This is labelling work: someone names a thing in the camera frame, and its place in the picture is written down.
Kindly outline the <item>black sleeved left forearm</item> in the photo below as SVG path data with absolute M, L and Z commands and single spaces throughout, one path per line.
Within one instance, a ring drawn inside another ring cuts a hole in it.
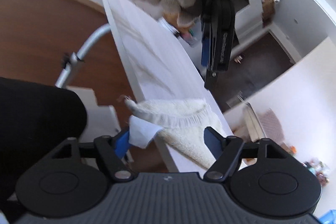
M 18 178 L 66 138 L 79 138 L 87 111 L 70 90 L 1 78 L 1 200 Z

